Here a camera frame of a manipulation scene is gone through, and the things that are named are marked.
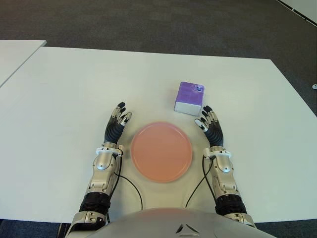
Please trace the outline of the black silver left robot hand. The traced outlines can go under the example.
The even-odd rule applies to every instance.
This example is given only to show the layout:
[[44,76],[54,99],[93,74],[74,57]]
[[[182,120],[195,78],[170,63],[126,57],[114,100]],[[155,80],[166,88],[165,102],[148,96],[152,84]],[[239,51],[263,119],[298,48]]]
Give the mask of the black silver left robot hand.
[[126,110],[125,103],[119,103],[109,118],[109,121],[106,125],[105,135],[104,135],[104,143],[114,143],[117,144],[118,140],[120,139],[124,128],[130,121],[132,117],[131,112],[127,112],[123,114]]

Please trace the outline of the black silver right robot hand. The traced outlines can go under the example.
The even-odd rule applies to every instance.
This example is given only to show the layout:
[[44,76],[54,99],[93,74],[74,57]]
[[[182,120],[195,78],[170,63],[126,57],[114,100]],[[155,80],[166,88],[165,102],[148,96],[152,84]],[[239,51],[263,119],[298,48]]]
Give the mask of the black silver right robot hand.
[[203,131],[210,147],[223,147],[223,132],[216,113],[210,106],[206,105],[203,107],[202,115],[203,117],[200,119],[195,119],[195,124]]

